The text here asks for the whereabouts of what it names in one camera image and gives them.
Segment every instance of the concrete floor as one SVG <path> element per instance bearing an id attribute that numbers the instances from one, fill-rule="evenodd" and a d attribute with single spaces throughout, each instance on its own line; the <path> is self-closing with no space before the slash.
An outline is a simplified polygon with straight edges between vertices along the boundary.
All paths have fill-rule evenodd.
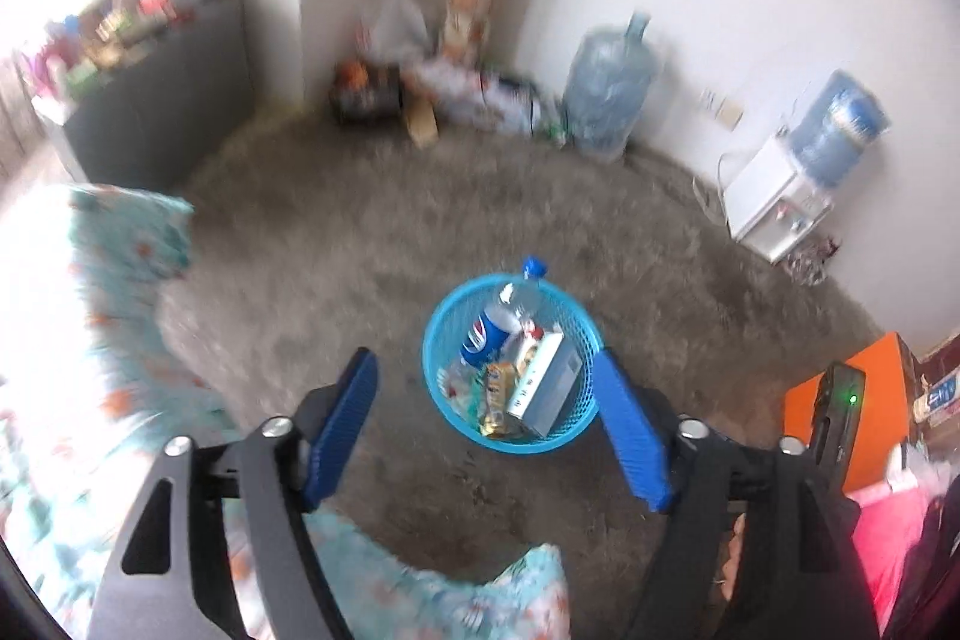
<path id="1" fill-rule="evenodd" d="M 760 445 L 779 434 L 789 386 L 875 335 L 832 284 L 795 287 L 733 244 L 688 177 L 651 156 L 602 167 L 457 128 L 426 151 L 397 130 L 313 121 L 244 136 L 186 189 L 195 263 L 164 303 L 171 348 L 251 427 L 371 347 L 381 389 L 336 506 L 458 579 L 559 545 L 578 638 L 623 632 L 664 521 L 627 492 L 599 421 L 527 458 L 448 427 L 419 364 L 437 303 L 536 252 L 637 381 Z"/>

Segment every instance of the wall socket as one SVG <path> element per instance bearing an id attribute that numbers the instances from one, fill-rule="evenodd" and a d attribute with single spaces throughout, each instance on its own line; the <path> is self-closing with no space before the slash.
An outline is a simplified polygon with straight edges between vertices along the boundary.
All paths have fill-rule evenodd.
<path id="1" fill-rule="evenodd" d="M 733 131 L 743 118 L 743 107 L 732 98 L 706 90 L 700 94 L 700 108 L 709 112 L 728 131 Z"/>

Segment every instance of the orange box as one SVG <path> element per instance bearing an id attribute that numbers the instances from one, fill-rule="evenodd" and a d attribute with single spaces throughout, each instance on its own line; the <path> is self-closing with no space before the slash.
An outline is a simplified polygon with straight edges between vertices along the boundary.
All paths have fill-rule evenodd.
<path id="1" fill-rule="evenodd" d="M 891 448 L 904 439 L 916 441 L 917 427 L 911 410 L 920 391 L 915 359 L 896 332 L 888 333 L 846 363 L 867 373 L 860 426 L 843 485 L 844 491 L 850 493 L 883 480 Z M 784 434 L 800 437 L 807 444 L 822 376 L 790 389 L 784 396 Z"/>

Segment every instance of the floral fabric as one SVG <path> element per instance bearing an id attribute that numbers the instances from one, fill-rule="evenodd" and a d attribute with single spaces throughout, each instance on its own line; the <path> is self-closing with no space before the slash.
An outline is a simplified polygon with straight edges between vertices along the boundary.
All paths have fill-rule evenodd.
<path id="1" fill-rule="evenodd" d="M 155 325 L 160 282 L 189 262 L 191 212 L 157 194 L 58 186 L 22 199 L 0 227 L 0 533 L 74 640 L 163 444 L 241 435 Z M 234 584 L 248 632 L 270 638 L 240 504 L 224 508 Z M 328 510 L 306 524 L 359 640 L 569 637 L 553 547 L 476 586 L 404 566 Z"/>

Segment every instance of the blue gripper pad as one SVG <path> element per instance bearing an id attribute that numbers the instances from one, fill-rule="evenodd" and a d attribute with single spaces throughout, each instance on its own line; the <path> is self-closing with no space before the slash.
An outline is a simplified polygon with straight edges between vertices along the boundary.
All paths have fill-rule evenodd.
<path id="1" fill-rule="evenodd" d="M 610 351 L 601 351 L 593 358 L 592 372 L 593 398 L 600 408 L 600 418 L 627 485 L 635 497 L 649 504 L 651 510 L 666 510 L 673 491 L 664 442 L 637 402 L 630 381 Z"/>
<path id="2" fill-rule="evenodd" d="M 373 405 L 377 376 L 376 356 L 368 350 L 357 351 L 339 381 L 340 393 L 333 410 L 320 434 L 311 439 L 307 480 L 301 490 L 307 509 L 317 509 L 321 501 L 336 492 Z"/>

